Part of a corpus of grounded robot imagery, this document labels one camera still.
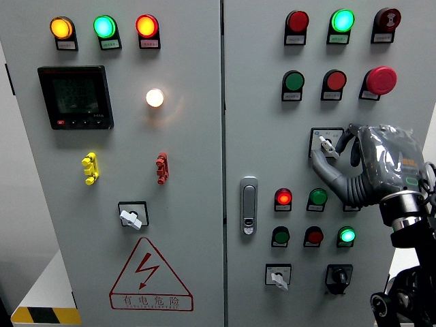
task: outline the digital meter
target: digital meter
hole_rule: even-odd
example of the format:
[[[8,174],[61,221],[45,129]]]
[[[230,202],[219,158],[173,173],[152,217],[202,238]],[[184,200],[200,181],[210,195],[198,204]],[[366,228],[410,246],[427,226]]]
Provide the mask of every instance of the digital meter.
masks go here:
[[[114,127],[104,66],[40,67],[38,75],[53,129]]]

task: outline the white indicator light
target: white indicator light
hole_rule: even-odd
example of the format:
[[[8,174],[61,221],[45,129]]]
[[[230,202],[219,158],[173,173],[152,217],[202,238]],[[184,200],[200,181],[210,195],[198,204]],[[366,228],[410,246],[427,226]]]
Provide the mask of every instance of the white indicator light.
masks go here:
[[[164,94],[159,89],[151,89],[147,92],[145,100],[152,107],[159,107],[164,102]]]

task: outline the yellow connector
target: yellow connector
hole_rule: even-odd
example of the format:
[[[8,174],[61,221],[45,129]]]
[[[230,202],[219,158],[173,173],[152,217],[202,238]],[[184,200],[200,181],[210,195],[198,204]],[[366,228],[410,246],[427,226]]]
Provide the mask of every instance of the yellow connector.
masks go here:
[[[99,177],[97,156],[95,155],[95,153],[88,153],[87,156],[83,158],[82,165],[85,166],[85,169],[83,170],[84,174],[89,176],[86,179],[85,183],[87,185],[92,185]]]

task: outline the orange indicator light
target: orange indicator light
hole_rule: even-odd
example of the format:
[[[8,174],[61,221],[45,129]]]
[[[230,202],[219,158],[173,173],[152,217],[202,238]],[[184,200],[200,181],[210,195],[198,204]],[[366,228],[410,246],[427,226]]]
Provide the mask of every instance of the orange indicator light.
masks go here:
[[[66,17],[56,17],[50,23],[50,30],[56,38],[65,40],[73,34],[73,25]]]
[[[151,15],[139,16],[136,20],[136,30],[142,37],[153,37],[159,28],[156,18]]]

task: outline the yellow black hazard stripe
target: yellow black hazard stripe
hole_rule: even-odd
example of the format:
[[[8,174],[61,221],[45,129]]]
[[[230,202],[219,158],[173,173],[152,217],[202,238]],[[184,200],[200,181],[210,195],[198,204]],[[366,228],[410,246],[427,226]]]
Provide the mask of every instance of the yellow black hazard stripe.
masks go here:
[[[11,316],[14,323],[81,325],[76,308],[18,307]]]

